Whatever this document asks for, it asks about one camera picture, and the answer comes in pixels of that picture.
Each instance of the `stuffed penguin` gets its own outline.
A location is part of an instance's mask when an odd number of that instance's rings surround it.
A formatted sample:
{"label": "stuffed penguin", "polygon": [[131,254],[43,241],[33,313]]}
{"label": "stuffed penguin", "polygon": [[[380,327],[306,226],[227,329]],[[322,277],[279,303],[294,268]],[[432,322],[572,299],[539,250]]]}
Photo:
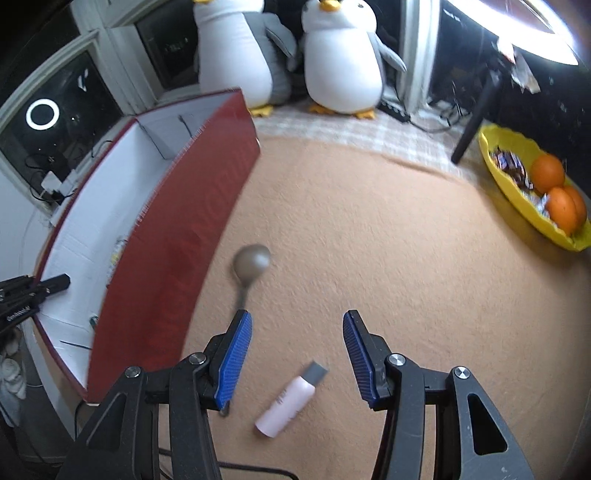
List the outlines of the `stuffed penguin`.
{"label": "stuffed penguin", "polygon": [[306,86],[316,102],[310,111],[374,118],[386,85],[382,59],[406,72],[376,35],[374,11],[363,0],[309,0],[301,20]]}
{"label": "stuffed penguin", "polygon": [[296,56],[292,33],[264,0],[194,0],[199,31],[195,69],[203,93],[239,87],[253,116],[268,116],[287,101],[291,83],[285,58]]}

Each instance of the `window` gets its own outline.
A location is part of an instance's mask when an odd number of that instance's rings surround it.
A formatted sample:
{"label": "window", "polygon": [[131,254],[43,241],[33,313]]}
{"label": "window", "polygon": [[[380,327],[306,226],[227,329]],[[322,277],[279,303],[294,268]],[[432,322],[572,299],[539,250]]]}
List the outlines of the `window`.
{"label": "window", "polygon": [[41,63],[79,34],[70,9],[64,8],[39,32],[23,40],[24,46],[14,45],[0,76],[0,105]]}
{"label": "window", "polygon": [[197,26],[192,2],[170,0],[135,26],[164,90],[197,83],[193,66]]}
{"label": "window", "polygon": [[48,172],[65,180],[121,116],[84,51],[29,96],[0,133],[0,150],[41,194]]}

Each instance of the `floor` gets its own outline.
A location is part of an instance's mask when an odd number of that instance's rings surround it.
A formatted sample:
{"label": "floor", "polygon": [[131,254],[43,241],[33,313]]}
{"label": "floor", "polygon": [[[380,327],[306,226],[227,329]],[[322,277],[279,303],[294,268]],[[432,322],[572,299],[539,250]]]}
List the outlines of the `floor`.
{"label": "floor", "polygon": [[[381,111],[376,120],[359,120],[346,115],[317,115],[307,112],[308,101],[276,108],[268,118],[256,118],[259,135],[296,137],[340,145],[352,145],[403,158],[404,160],[437,168],[463,178],[474,185],[491,184],[491,175],[482,161],[476,141],[473,141],[458,166],[449,160],[462,135],[455,127],[447,132],[427,134],[410,124],[402,124]],[[413,116],[413,121],[425,128],[440,128],[435,115]]]}
{"label": "floor", "polygon": [[[232,255],[268,245],[271,268],[247,305],[256,326],[233,413],[210,416],[219,459],[310,480],[371,476],[382,419],[359,398],[340,331],[343,312],[357,308],[370,331],[418,364],[473,369],[537,478],[558,478],[591,384],[591,306],[582,293],[590,265],[533,230],[494,185],[489,196],[459,180],[490,184],[478,151],[459,168],[447,162],[454,132],[429,137],[385,115],[317,117],[302,105],[256,123],[262,153],[184,352],[227,325]],[[311,359],[330,368],[313,403],[276,439],[257,437],[256,418]],[[566,365],[580,368],[565,377]]]}

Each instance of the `power strip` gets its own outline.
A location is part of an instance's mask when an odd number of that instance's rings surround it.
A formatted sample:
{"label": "power strip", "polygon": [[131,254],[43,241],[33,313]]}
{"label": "power strip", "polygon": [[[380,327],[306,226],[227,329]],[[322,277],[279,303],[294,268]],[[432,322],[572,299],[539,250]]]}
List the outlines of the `power strip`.
{"label": "power strip", "polygon": [[378,110],[387,113],[389,116],[395,118],[403,124],[410,122],[410,115],[396,103],[390,103],[387,100],[380,100]]}

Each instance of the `metal spoon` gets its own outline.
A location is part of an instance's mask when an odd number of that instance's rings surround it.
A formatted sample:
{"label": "metal spoon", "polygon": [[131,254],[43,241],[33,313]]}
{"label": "metal spoon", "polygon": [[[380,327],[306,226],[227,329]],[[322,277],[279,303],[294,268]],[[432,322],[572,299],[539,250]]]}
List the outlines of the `metal spoon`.
{"label": "metal spoon", "polygon": [[[232,267],[239,284],[235,310],[241,310],[246,306],[249,288],[258,277],[263,275],[269,265],[271,265],[271,252],[265,245],[247,245],[236,252],[232,261]],[[220,415],[222,417],[230,415],[229,400],[220,410]]]}

